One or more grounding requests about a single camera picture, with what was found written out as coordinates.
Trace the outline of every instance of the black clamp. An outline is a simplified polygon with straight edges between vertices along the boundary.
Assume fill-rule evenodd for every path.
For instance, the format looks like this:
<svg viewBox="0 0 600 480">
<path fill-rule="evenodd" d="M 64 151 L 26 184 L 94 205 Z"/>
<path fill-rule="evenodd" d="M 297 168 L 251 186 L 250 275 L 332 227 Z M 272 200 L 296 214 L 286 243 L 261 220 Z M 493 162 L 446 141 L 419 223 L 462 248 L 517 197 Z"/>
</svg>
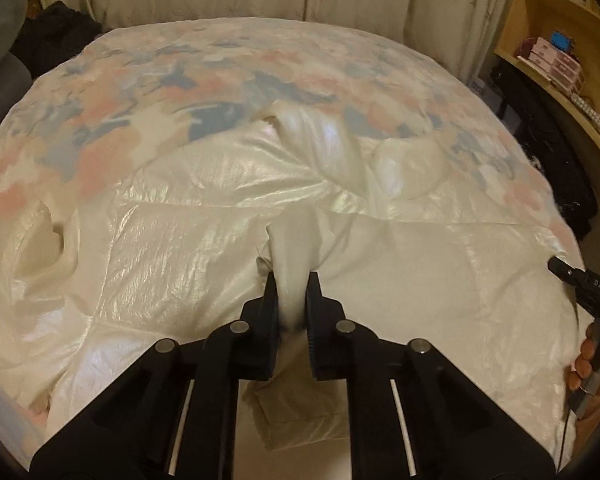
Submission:
<svg viewBox="0 0 600 480">
<path fill-rule="evenodd" d="M 240 319 L 205 340 L 149 348 L 35 454 L 30 476 L 173 480 L 173 466 L 176 479 L 230 479 L 238 380 L 270 379 L 277 348 L 270 273 L 264 296 L 245 303 Z"/>
<path fill-rule="evenodd" d="M 346 319 L 314 272 L 305 314 L 315 378 L 347 380 L 353 480 L 555 478 L 542 446 L 428 341 L 385 341 Z"/>
</svg>

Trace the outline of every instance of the bookshelf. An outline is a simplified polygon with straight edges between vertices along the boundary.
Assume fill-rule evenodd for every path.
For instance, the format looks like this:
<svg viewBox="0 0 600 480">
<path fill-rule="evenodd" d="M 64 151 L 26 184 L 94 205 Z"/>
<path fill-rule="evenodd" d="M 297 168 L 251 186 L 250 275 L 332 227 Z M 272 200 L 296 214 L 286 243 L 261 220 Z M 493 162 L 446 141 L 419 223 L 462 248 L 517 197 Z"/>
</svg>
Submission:
<svg viewBox="0 0 600 480">
<path fill-rule="evenodd" d="M 513 0 L 495 53 L 531 78 L 580 126 L 582 138 L 573 138 L 578 134 L 574 131 L 565 134 L 589 175 L 600 206 L 600 132 L 568 96 L 516 58 L 523 40 L 536 36 L 549 39 L 554 31 L 574 39 L 573 52 L 585 75 L 580 94 L 589 98 L 600 114 L 600 6 L 595 0 Z"/>
</svg>

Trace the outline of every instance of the bed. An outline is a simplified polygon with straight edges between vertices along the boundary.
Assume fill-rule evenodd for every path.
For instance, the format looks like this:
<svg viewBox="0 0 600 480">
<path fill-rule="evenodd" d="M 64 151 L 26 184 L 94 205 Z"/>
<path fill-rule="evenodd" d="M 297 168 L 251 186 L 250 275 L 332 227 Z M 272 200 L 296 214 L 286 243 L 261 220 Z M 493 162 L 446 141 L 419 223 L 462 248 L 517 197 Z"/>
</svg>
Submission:
<svg viewBox="0 0 600 480">
<path fill-rule="evenodd" d="M 117 29 L 39 78 L 0 126 L 0 225 L 34 200 L 62 225 L 152 160 L 245 124 L 280 99 L 338 117 L 360 137 L 443 132 L 454 171 L 519 223 L 549 229 L 582 265 L 545 179 L 480 99 L 433 60 L 366 32 L 261 18 Z M 576 321 L 573 354 L 583 330 Z M 48 398 L 30 400 L 17 403 L 0 387 L 0 439 L 25 467 L 47 424 Z M 346 439 L 271 454 L 254 432 L 239 427 L 236 478 L 272 470 L 346 478 Z"/>
</svg>

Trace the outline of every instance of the pink box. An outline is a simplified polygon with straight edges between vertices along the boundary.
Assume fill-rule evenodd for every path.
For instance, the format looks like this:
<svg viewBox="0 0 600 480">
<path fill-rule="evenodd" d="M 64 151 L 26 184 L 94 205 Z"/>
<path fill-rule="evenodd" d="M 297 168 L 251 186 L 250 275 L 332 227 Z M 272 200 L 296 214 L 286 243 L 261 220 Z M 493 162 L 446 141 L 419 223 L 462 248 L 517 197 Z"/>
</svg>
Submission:
<svg viewBox="0 0 600 480">
<path fill-rule="evenodd" d="M 564 64 L 560 59 L 555 59 L 553 67 L 560 72 L 565 78 L 567 78 L 571 82 L 575 82 L 578 79 L 578 74 L 580 71 L 575 72 L 566 64 Z"/>
<path fill-rule="evenodd" d="M 556 70 L 555 67 L 551 68 L 551 72 L 549 72 L 549 77 L 566 94 L 571 94 L 571 92 L 573 92 L 573 89 L 574 89 L 574 86 L 575 86 L 573 84 L 573 82 L 569 81 L 564 76 L 564 74 L 562 74 L 561 72 L 558 72 L 558 70 Z"/>
<path fill-rule="evenodd" d="M 547 63 L 544 59 L 538 56 L 538 54 L 534 54 L 533 52 L 529 54 L 529 61 L 536 65 L 545 74 L 549 75 L 549 72 L 551 72 L 551 64 Z"/>
<path fill-rule="evenodd" d="M 557 48 L 549 43 L 545 38 L 538 38 L 536 44 L 531 49 L 531 52 L 544 59 L 548 64 L 553 64 L 555 59 L 558 57 Z"/>
<path fill-rule="evenodd" d="M 581 70 L 580 64 L 573 59 L 573 57 L 569 56 L 569 54 L 565 54 L 563 51 L 558 50 L 558 59 L 563 62 L 566 66 L 571 68 L 574 72 L 579 72 Z"/>
</svg>

